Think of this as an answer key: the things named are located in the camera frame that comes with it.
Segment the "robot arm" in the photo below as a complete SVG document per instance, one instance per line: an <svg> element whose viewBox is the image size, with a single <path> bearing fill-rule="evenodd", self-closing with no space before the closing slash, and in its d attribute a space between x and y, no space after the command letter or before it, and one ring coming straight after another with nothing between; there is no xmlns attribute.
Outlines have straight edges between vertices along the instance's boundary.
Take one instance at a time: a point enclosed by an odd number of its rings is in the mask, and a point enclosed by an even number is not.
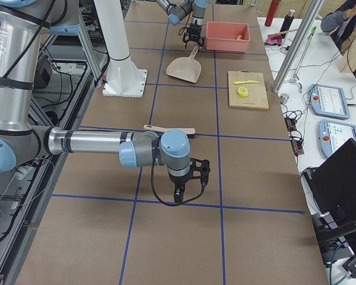
<svg viewBox="0 0 356 285"><path fill-rule="evenodd" d="M190 157L187 135L147 131L63 130L28 122L41 36L77 35L94 60L78 1L0 1L0 173L47 154L115 153L124 167L166 166L174 183L173 205L186 203L188 181L205 188L210 166Z"/></svg>
<svg viewBox="0 0 356 285"><path fill-rule="evenodd" d="M183 1L177 6L170 1L155 1L167 14L169 23L176 26L183 19L192 16L189 26L184 26L182 42L187 47L189 42L195 42L199 48L204 45L205 38L202 37L202 26L208 2L206 0Z"/></svg>

